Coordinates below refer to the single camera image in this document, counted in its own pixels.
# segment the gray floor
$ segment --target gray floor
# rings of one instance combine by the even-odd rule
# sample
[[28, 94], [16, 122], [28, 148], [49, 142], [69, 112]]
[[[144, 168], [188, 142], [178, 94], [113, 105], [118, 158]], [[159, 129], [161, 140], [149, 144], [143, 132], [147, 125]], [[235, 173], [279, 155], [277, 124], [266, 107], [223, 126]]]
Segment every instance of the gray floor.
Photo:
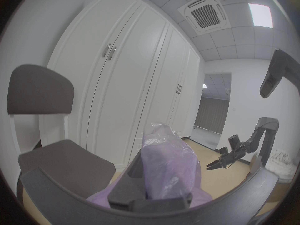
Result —
[[221, 135], [201, 127], [194, 126], [190, 139], [201, 145], [215, 150]]

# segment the ceiling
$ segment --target ceiling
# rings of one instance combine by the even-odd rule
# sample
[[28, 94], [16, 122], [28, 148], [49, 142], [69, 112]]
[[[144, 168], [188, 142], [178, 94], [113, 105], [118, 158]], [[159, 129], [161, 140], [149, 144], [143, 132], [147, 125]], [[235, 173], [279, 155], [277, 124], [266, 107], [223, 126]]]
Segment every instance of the ceiling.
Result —
[[203, 88], [202, 97], [230, 99], [230, 94], [226, 94], [226, 88], [231, 88], [231, 74], [205, 74], [204, 84], [207, 88]]
[[[205, 61], [229, 58], [270, 60], [280, 48], [300, 62], [300, 43], [294, 29], [272, 0], [220, 0], [232, 28], [198, 36], [177, 9], [192, 0], [150, 0], [164, 10], [191, 38]], [[248, 3], [270, 7], [273, 28], [253, 26]]]

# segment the cabinet handle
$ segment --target cabinet handle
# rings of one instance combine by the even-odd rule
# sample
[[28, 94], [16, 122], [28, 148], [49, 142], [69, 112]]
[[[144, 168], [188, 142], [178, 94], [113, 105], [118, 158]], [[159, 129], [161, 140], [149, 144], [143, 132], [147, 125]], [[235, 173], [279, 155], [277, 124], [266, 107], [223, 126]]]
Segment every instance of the cabinet handle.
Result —
[[108, 57], [108, 60], [111, 60], [111, 58], [113, 57], [113, 54], [114, 54], [114, 52], [115, 52], [116, 49], [117, 49], [117, 47], [114, 47], [114, 48], [111, 50], [111, 52], [110, 52], [110, 54], [109, 54], [109, 57]]
[[106, 56], [107, 51], [110, 49], [110, 45], [111, 45], [111, 44], [108, 44], [108, 45], [106, 46], [106, 48], [104, 49], [104, 52], [103, 52], [103, 54], [102, 54], [102, 57], [105, 57], [105, 56]]

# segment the wardrobe door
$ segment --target wardrobe door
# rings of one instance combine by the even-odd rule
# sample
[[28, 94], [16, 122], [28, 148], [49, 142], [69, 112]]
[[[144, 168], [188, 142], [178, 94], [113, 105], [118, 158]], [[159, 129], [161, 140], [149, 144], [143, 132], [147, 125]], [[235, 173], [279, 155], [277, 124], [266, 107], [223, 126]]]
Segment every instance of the wardrobe door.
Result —
[[159, 13], [141, 5], [120, 33], [99, 77], [87, 149], [116, 168], [128, 165], [168, 25]]
[[187, 42], [170, 26], [149, 88], [136, 138], [151, 122], [168, 124], [178, 94]]
[[[74, 86], [73, 108], [68, 115], [68, 135], [78, 144], [81, 144], [86, 97], [90, 89], [94, 93], [96, 88], [93, 76], [98, 80], [110, 52], [108, 45], [111, 44], [111, 49], [122, 28], [140, 5], [139, 0], [92, 2], [71, 22], [52, 53], [47, 67], [68, 78]], [[43, 146], [63, 139], [63, 133], [58, 133], [62, 122], [62, 116], [40, 116]]]
[[178, 92], [175, 106], [172, 112], [169, 126], [181, 137], [185, 126], [186, 117], [190, 110], [190, 104], [196, 88], [200, 58], [189, 46], [187, 51], [186, 66], [180, 82], [181, 88]]

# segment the yellow floor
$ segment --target yellow floor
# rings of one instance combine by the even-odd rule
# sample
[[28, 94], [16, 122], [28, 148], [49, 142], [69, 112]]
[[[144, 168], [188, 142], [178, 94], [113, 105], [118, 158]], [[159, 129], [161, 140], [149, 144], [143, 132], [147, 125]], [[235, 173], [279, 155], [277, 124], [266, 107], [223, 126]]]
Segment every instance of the yellow floor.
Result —
[[[229, 169], [216, 169], [207, 171], [206, 165], [218, 159], [219, 153], [208, 149], [202, 145], [195, 143], [192, 140], [184, 140], [197, 154], [201, 165], [202, 173], [202, 189], [211, 194], [213, 199], [216, 199], [230, 190], [238, 186], [249, 173], [249, 165], [241, 162], [235, 162]], [[121, 173], [115, 173], [112, 182], [118, 178]], [[25, 209], [37, 220], [41, 225], [49, 225], [49, 221], [39, 212], [36, 206], [25, 190], [23, 190], [23, 202]], [[273, 209], [278, 202], [268, 202], [261, 209], [258, 215], [263, 214]]]

